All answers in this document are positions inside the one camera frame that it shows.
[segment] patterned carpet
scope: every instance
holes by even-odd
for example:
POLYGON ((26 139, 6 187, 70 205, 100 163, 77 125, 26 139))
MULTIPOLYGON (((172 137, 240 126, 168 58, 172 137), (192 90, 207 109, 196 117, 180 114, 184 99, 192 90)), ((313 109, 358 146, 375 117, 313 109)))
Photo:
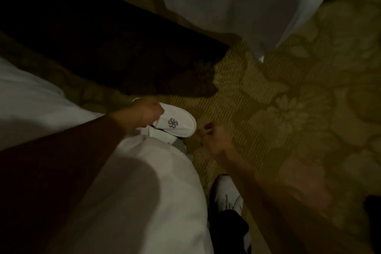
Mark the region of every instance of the patterned carpet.
MULTIPOLYGON (((199 126, 216 120, 267 178, 370 251, 362 204, 381 194, 381 0, 323 4, 263 64, 243 42, 227 49, 118 0, 5 2, 1 56, 88 110, 153 94, 199 126)), ((222 169, 185 143, 208 194, 222 169)))

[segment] white slipper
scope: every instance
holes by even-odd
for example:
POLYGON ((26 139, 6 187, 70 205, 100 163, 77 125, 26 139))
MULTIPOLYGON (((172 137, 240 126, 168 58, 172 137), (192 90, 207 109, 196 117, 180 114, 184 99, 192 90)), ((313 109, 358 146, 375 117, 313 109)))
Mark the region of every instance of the white slipper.
POLYGON ((185 144, 183 143, 183 141, 181 141, 179 138, 176 138, 175 136, 169 133, 155 129, 154 127, 151 127, 151 126, 140 127, 140 128, 137 128, 137 130, 139 131, 140 135, 156 138, 160 141, 163 141, 169 145, 174 146, 175 148, 179 149, 184 154, 187 153, 187 148, 185 144))
POLYGON ((161 129, 180 138, 188 138, 194 134, 197 123, 190 113, 166 103, 160 103, 160 105, 163 107, 164 113, 158 121, 153 123, 156 129, 161 129))

